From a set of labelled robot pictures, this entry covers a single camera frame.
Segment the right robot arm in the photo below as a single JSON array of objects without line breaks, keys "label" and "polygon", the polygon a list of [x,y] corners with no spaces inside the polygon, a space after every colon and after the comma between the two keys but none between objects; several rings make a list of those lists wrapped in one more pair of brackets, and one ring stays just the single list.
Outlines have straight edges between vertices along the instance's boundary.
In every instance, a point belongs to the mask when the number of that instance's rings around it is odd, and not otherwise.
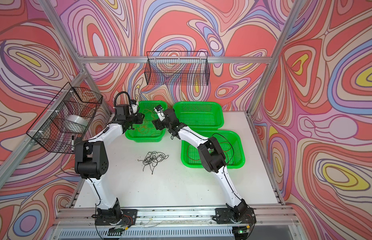
[{"label": "right robot arm", "polygon": [[236,190],[229,176],[226,155],[219,141],[215,137],[202,136],[180,122],[173,109],[164,110],[158,105],[153,111],[158,115],[158,119],[152,121],[155,128],[167,129],[172,137],[195,147],[204,169],[212,173],[220,184],[226,199],[226,207],[216,208],[212,220],[217,224],[247,224],[248,228],[253,227],[257,222],[254,209],[248,206]]}]

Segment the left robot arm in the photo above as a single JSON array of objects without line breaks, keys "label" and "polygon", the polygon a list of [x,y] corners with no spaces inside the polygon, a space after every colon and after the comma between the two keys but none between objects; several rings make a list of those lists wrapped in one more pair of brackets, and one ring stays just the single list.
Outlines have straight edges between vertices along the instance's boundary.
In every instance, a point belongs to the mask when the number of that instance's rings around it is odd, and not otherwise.
[{"label": "left robot arm", "polygon": [[89,184],[97,202],[95,203],[96,226],[116,226],[123,222],[123,213],[118,198],[106,183],[105,174],[109,168],[106,147],[133,125],[142,124],[144,114],[139,112],[139,104],[126,91],[119,92],[113,101],[115,110],[111,122],[96,136],[74,141],[74,169]]}]

